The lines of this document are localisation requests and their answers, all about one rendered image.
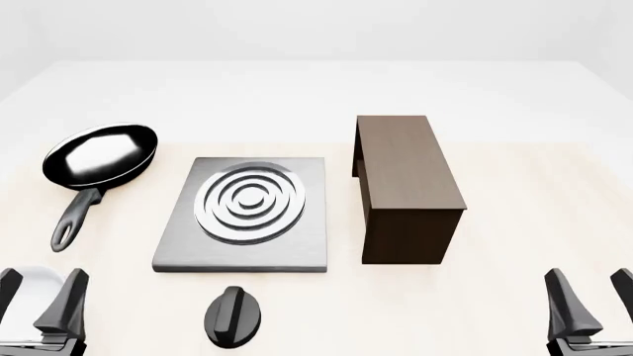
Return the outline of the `black frying pan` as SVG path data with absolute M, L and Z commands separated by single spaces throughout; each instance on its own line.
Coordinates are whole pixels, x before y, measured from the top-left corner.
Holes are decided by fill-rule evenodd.
M 44 159 L 43 175 L 51 183 L 77 192 L 54 228 L 50 248 L 69 247 L 88 210 L 105 193 L 134 180 L 152 162 L 156 132 L 142 124 L 116 123 L 93 127 L 65 138 Z

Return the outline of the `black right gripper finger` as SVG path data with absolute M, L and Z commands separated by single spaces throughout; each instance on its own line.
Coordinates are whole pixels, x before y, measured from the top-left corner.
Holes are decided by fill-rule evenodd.
M 549 338 L 591 337 L 603 331 L 602 324 L 585 308 L 561 269 L 547 272 Z
M 610 276 L 610 281 L 627 313 L 633 313 L 633 272 L 618 269 Z

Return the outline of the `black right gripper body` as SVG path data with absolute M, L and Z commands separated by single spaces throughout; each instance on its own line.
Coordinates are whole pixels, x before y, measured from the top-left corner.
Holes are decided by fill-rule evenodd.
M 633 356 L 633 341 L 593 341 L 588 336 L 548 334 L 550 356 Z

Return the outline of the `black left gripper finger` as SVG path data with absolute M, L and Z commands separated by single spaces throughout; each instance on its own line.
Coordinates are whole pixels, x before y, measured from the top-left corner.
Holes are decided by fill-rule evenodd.
M 73 269 L 57 296 L 34 322 L 44 337 L 86 338 L 84 307 L 89 275 L 83 269 Z
M 0 315 L 4 315 L 23 281 L 16 269 L 4 269 L 0 273 Z

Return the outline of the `flat grey stove plate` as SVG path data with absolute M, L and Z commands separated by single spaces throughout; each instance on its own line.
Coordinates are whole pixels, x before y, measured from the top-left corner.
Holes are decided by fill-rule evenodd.
M 152 269 L 326 272 L 325 160 L 194 159 Z

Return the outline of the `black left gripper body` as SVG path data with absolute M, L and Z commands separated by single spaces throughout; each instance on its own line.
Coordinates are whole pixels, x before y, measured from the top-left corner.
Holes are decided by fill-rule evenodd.
M 0 356 L 83 356 L 86 333 L 44 334 L 40 341 L 0 340 Z

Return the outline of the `round black stove knob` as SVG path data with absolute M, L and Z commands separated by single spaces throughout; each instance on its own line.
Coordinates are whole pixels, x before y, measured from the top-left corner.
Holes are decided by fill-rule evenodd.
M 257 334 L 262 321 L 257 300 L 242 287 L 227 287 L 212 301 L 204 316 L 209 340 L 222 349 L 236 349 Z

